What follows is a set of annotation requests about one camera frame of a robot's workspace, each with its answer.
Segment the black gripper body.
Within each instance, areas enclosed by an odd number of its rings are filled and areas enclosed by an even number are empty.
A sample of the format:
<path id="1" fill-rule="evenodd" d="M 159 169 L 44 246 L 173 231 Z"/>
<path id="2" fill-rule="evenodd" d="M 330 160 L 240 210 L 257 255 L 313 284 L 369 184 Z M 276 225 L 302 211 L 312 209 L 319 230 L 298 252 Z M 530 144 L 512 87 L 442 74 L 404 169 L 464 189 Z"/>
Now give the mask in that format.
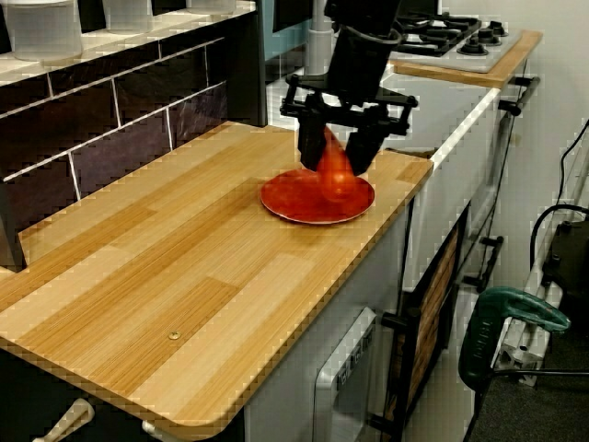
<path id="1" fill-rule="evenodd" d="M 341 26 L 328 72 L 288 76 L 280 113 L 300 122 L 317 118 L 358 130 L 373 129 L 383 136 L 406 135 L 418 101 L 380 86 L 389 55 L 400 40 L 395 29 L 383 40 Z"/>

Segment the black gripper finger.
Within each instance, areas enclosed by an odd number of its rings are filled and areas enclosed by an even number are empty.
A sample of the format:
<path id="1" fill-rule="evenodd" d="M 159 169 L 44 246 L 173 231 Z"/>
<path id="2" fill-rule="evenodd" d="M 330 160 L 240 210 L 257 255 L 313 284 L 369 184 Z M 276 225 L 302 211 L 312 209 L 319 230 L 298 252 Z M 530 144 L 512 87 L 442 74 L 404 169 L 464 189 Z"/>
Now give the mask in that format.
<path id="1" fill-rule="evenodd" d="M 390 127 L 387 124 L 367 124 L 359 126 L 356 132 L 349 135 L 345 153 L 354 176 L 368 170 L 389 134 Z"/>
<path id="2" fill-rule="evenodd" d="M 316 171 L 327 144 L 324 134 L 326 121 L 321 115 L 308 115 L 299 119 L 298 150 L 301 164 Z"/>

